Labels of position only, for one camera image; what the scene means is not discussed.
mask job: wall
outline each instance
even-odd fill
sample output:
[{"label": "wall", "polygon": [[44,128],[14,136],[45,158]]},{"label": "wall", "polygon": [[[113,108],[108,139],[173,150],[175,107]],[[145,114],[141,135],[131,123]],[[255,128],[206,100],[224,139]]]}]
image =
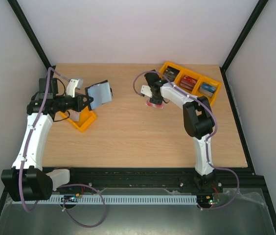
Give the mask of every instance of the wall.
[{"label": "wall", "polygon": [[19,0],[51,64],[221,65],[257,0]]},{"label": "wall", "polygon": [[276,211],[276,1],[269,1],[227,72],[257,174]]},{"label": "wall", "polygon": [[[46,73],[12,9],[0,0],[0,176],[21,146],[26,106]],[[3,184],[0,180],[0,196]]]}]

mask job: wooden table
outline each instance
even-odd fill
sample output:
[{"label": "wooden table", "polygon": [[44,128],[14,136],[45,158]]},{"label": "wooden table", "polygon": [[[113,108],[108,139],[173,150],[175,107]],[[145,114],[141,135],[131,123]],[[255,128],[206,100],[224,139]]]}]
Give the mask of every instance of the wooden table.
[{"label": "wooden table", "polygon": [[[184,67],[223,83],[217,65]],[[43,166],[194,167],[193,140],[184,130],[182,110],[171,102],[163,109],[148,107],[146,98],[133,91],[136,75],[160,68],[161,65],[58,64],[59,73],[83,78],[84,86],[108,79],[114,96],[112,102],[94,111],[97,120],[84,133],[68,121],[54,123],[47,138]],[[136,83],[137,90],[144,84],[142,76]],[[212,138],[213,163],[247,167],[224,85],[212,111],[219,124]]]}]

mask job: black post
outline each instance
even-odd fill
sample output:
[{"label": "black post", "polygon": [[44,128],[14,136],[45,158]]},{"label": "black post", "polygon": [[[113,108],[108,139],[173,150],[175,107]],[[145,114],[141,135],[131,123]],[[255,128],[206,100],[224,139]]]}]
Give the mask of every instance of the black post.
[{"label": "black post", "polygon": [[17,2],[17,0],[7,0],[7,1],[9,2],[11,8],[13,9],[16,17],[19,19],[23,29],[25,30],[31,43],[33,44],[34,48],[36,49],[40,59],[42,60],[43,64],[45,65],[46,69],[48,69],[49,67],[51,67],[51,64],[50,64],[44,50],[42,49],[34,31],[32,30],[28,20],[26,19],[26,16],[25,16],[24,12],[22,11],[19,3]]},{"label": "black post", "polygon": [[230,53],[228,54],[223,66],[221,67],[221,72],[225,73],[228,67],[230,66],[231,62],[233,61],[235,55],[239,51],[241,45],[245,41],[247,35],[249,34],[250,30],[252,29],[254,23],[256,22],[257,18],[261,14],[262,10],[264,9],[265,5],[269,0],[259,0],[251,13],[248,21],[246,22],[244,28],[242,29],[239,37],[237,38],[234,46],[232,47]]}]

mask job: purple cable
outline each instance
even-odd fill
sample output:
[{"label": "purple cable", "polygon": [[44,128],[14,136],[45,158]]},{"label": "purple cable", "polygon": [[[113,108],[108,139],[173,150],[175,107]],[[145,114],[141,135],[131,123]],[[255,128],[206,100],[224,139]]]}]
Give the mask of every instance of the purple cable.
[{"label": "purple cable", "polygon": [[208,141],[212,136],[214,136],[214,135],[216,134],[217,129],[218,129],[217,121],[216,121],[216,118],[215,118],[214,114],[212,113],[212,111],[211,111],[204,103],[202,103],[201,101],[199,101],[199,100],[193,98],[192,96],[190,96],[190,95],[189,95],[187,92],[185,92],[183,89],[179,88],[177,85],[174,85],[164,74],[162,74],[162,73],[160,73],[160,72],[157,72],[157,71],[145,71],[145,72],[142,72],[142,73],[140,73],[140,74],[134,79],[133,88],[134,88],[134,91],[135,91],[136,94],[138,94],[138,95],[140,95],[140,96],[144,96],[142,93],[139,93],[139,92],[136,91],[135,83],[136,83],[136,81],[138,80],[138,78],[139,78],[140,76],[142,76],[142,75],[144,75],[144,74],[146,74],[146,73],[149,73],[149,72],[152,72],[152,73],[156,73],[156,74],[158,74],[158,75],[161,75],[165,80],[167,80],[167,82],[171,85],[171,87],[172,87],[173,89],[175,89],[175,90],[176,90],[177,92],[179,92],[180,94],[182,94],[182,95],[184,95],[184,96],[186,96],[186,97],[192,99],[193,101],[197,102],[198,104],[200,104],[200,105],[211,115],[211,117],[212,117],[212,119],[213,119],[213,121],[214,121],[214,124],[215,124],[215,129],[214,129],[214,131],[213,131],[213,132],[207,137],[207,139],[206,139],[207,162],[208,162],[208,164],[209,164],[212,168],[214,168],[214,169],[216,169],[216,170],[225,170],[225,171],[231,172],[231,173],[236,177],[236,180],[237,180],[237,189],[236,189],[236,192],[235,192],[234,196],[233,196],[227,203],[225,203],[224,205],[221,205],[221,206],[219,206],[219,207],[214,207],[214,208],[202,208],[202,207],[200,207],[200,205],[198,205],[198,206],[199,206],[199,208],[200,208],[202,211],[217,210],[217,209],[224,208],[225,206],[227,206],[228,204],[230,204],[230,203],[237,197],[238,192],[239,192],[239,185],[240,185],[240,184],[239,184],[239,178],[238,178],[238,175],[236,174],[236,172],[234,172],[233,170],[228,169],[228,168],[215,167],[214,165],[212,165],[212,164],[210,163],[210,158],[209,158],[209,155],[208,155],[208,143],[207,143],[207,141]]},{"label": "purple cable", "polygon": [[107,208],[106,208],[106,205],[105,205],[105,201],[104,201],[104,198],[103,196],[101,195],[101,193],[96,190],[95,188],[89,186],[89,185],[84,185],[84,184],[71,184],[71,185],[62,185],[62,186],[59,186],[59,188],[66,188],[66,187],[73,187],[73,186],[80,186],[80,187],[87,187],[87,188],[90,188],[91,190],[95,191],[100,197],[101,197],[101,200],[102,200],[102,203],[103,203],[103,208],[104,208],[104,212],[103,212],[103,215],[101,217],[101,219],[99,220],[98,223],[94,224],[94,225],[85,225],[85,224],[81,224],[79,223],[78,221],[76,221],[72,216],[71,214],[68,212],[68,210],[66,210],[65,208],[65,203],[67,202],[67,200],[65,200],[63,202],[63,210],[66,212],[66,214],[69,216],[69,218],[77,225],[83,227],[83,228],[94,228],[94,227],[97,227],[98,225],[100,225],[103,220],[105,219],[105,217],[107,216]]},{"label": "purple cable", "polygon": [[[44,106],[45,106],[45,103],[46,103],[46,98],[47,98],[47,95],[48,95],[49,84],[50,84],[50,74],[51,74],[51,71],[55,72],[57,75],[59,75],[59,76],[65,78],[65,79],[68,79],[68,80],[69,80],[69,78],[62,76],[62,75],[59,74],[57,71],[55,71],[53,68],[50,67],[50,68],[48,69],[47,77],[46,77],[46,90],[45,90],[44,99],[43,99],[43,101],[42,101],[42,103],[41,103],[41,107],[40,107],[40,109],[39,109],[39,111],[38,111],[38,114],[37,114],[37,116],[36,116],[36,119],[34,120],[34,122],[33,122],[33,124],[32,124],[32,127],[33,127],[33,128],[30,129],[30,131],[29,131],[29,133],[28,133],[28,136],[27,136],[27,139],[26,139],[26,142],[25,142],[25,145],[24,145],[24,151],[23,151],[23,158],[24,158],[24,159],[26,159],[26,155],[27,155],[27,150],[28,150],[30,138],[31,138],[31,136],[32,136],[32,133],[33,133],[33,131],[34,131],[34,128],[35,128],[35,126],[36,126],[36,124],[37,124],[37,122],[38,122],[38,120],[39,120],[40,114],[41,114],[42,110],[44,109]],[[29,208],[26,206],[25,199],[24,199],[24,194],[23,194],[23,182],[22,182],[22,176],[23,176],[24,165],[25,165],[25,161],[23,160],[23,161],[21,161],[21,167],[20,167],[20,171],[19,171],[19,192],[20,192],[20,198],[21,198],[21,202],[22,202],[22,206],[23,206],[24,210],[25,210],[27,213],[31,213],[31,212],[35,209],[35,207],[36,207],[38,201],[35,202],[34,206],[33,206],[31,209],[29,209]]]}]

